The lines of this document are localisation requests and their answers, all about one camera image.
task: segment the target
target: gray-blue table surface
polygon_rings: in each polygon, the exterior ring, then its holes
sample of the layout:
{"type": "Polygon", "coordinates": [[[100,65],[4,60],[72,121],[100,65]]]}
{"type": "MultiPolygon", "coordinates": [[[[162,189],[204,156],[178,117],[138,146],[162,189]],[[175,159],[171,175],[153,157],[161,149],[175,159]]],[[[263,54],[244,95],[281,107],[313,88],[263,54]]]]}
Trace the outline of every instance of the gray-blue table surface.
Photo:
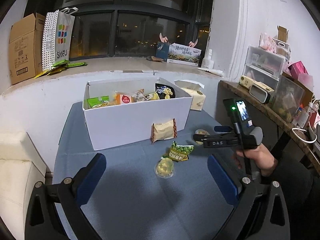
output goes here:
{"type": "MultiPolygon", "coordinates": [[[[226,203],[208,171],[207,158],[215,151],[228,165],[235,165],[230,159],[231,149],[204,149],[192,135],[197,129],[215,134],[215,125],[219,123],[205,111],[190,111],[185,129],[175,139],[153,144],[145,140],[94,151],[82,103],[75,103],[60,138],[53,183],[73,177],[97,152],[102,153],[107,159],[106,171],[89,202],[81,207],[102,239],[212,239],[233,207],[226,203]],[[154,167],[173,140],[196,147],[188,161],[174,164],[173,177],[162,179],[154,167]]],[[[69,238],[77,239],[60,204],[57,210],[69,238]]]]}

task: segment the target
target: digital screen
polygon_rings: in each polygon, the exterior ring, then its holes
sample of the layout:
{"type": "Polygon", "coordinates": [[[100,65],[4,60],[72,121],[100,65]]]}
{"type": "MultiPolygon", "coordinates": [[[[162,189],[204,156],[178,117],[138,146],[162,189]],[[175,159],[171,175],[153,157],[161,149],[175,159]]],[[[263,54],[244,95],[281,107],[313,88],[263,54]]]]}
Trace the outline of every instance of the digital screen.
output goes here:
{"type": "Polygon", "coordinates": [[[247,112],[247,109],[245,108],[244,101],[238,101],[237,106],[238,106],[242,121],[247,120],[249,118],[249,114],[247,112]]]}

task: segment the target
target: transparent storage bin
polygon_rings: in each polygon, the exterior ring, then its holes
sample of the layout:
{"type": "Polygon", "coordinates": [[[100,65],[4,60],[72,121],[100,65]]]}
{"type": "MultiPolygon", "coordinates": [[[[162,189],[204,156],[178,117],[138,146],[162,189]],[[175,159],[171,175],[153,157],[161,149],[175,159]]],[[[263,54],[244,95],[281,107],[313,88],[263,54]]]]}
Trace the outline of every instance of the transparent storage bin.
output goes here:
{"type": "Polygon", "coordinates": [[[285,65],[285,57],[266,51],[261,48],[249,46],[246,65],[253,65],[274,78],[278,79],[285,65]]]}
{"type": "Polygon", "coordinates": [[[272,110],[287,123],[292,119],[302,102],[304,89],[290,79],[280,76],[279,83],[273,95],[272,110]]]}
{"type": "Polygon", "coordinates": [[[275,79],[271,74],[266,73],[265,71],[255,66],[246,65],[243,71],[243,75],[250,77],[258,82],[262,82],[271,87],[273,90],[276,90],[276,87],[278,85],[278,80],[275,79]]]}

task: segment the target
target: white chair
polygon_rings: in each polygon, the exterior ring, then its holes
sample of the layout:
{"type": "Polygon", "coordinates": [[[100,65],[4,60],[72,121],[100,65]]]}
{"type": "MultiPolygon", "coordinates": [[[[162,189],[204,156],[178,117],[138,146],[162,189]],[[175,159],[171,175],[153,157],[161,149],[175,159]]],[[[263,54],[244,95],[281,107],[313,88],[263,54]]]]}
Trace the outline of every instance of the white chair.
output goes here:
{"type": "Polygon", "coordinates": [[[26,132],[0,133],[0,216],[16,240],[24,240],[30,196],[45,171],[26,132]]]}

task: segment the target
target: blue gripper pad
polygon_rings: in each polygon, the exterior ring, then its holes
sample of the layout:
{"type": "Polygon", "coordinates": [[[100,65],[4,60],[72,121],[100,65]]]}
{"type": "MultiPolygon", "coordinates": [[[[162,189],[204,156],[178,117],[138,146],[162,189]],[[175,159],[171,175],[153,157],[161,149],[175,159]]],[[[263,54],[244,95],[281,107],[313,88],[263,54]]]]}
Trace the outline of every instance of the blue gripper pad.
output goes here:
{"type": "Polygon", "coordinates": [[[75,175],[73,190],[76,193],[75,201],[79,207],[87,204],[106,167],[106,157],[97,153],[90,163],[75,175]]]}
{"type": "Polygon", "coordinates": [[[232,179],[225,172],[223,167],[220,165],[218,160],[210,155],[208,157],[208,169],[217,183],[224,199],[230,205],[237,206],[238,198],[238,189],[233,183],[232,179]]]}

